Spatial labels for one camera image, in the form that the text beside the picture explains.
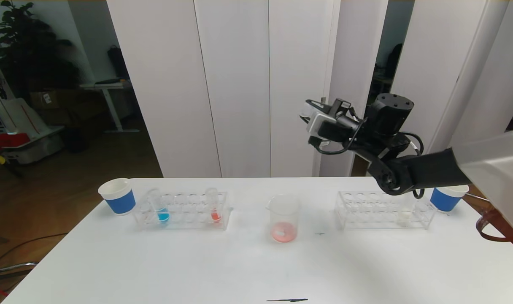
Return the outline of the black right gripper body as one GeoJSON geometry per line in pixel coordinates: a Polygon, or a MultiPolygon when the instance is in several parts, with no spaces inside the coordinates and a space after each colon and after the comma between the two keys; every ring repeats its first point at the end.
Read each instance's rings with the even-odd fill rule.
{"type": "Polygon", "coordinates": [[[309,143],[312,145],[349,142],[356,137],[361,127],[361,121],[352,118],[347,110],[330,111],[329,114],[312,111],[306,117],[306,124],[309,143]]]}

